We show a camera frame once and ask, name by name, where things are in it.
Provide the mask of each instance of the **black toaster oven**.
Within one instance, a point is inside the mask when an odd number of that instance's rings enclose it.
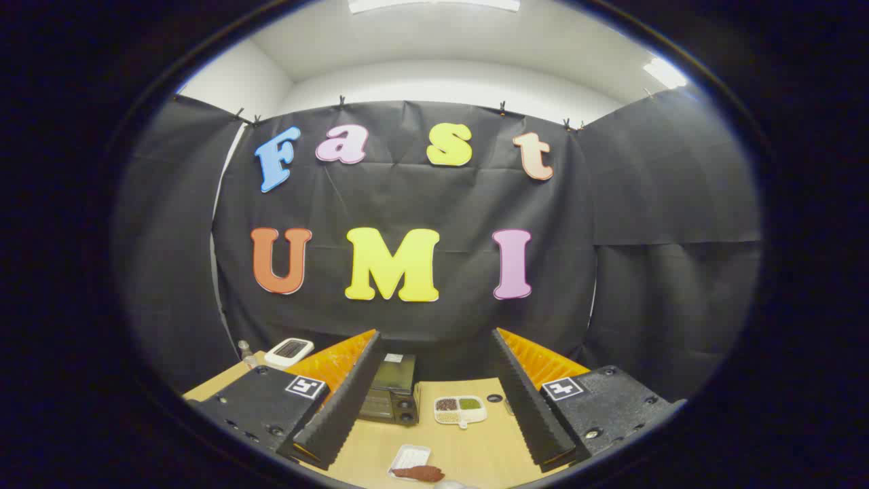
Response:
[[[359,419],[415,425],[420,421],[420,390],[415,383],[416,355],[389,353],[365,396]]]

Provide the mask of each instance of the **yellow letter m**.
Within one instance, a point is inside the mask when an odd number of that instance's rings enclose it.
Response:
[[[438,291],[432,279],[435,244],[441,240],[437,231],[414,229],[405,235],[395,255],[389,253],[381,233],[370,227],[351,229],[347,240],[353,243],[353,278],[344,293],[348,298],[371,300],[375,290],[368,282],[374,277],[377,290],[385,299],[392,297],[401,276],[404,286],[398,297],[405,302],[432,302]]]

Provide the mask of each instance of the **white wall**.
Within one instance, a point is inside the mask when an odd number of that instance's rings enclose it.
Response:
[[[242,117],[263,119],[281,112],[292,80],[287,73],[250,40],[224,51],[202,68],[181,94],[232,113],[244,107]]]
[[[579,126],[623,104],[564,78],[501,64],[470,61],[400,61],[334,71],[293,85],[278,114],[338,104],[386,100],[453,102],[500,107]]]

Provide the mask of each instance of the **orange letter u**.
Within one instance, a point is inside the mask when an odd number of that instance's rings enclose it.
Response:
[[[272,245],[278,237],[277,229],[258,227],[250,232],[254,240],[254,278],[263,289],[275,294],[291,294],[302,287],[305,280],[305,244],[311,231],[301,228],[287,229],[284,237],[289,241],[289,273],[277,277],[272,271]]]

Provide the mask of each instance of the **pink letter i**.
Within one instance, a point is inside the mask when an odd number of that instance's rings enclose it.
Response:
[[[492,233],[501,248],[501,283],[494,290],[494,297],[523,298],[531,294],[531,285],[525,282],[525,243],[531,241],[531,233],[522,229],[502,229]]]

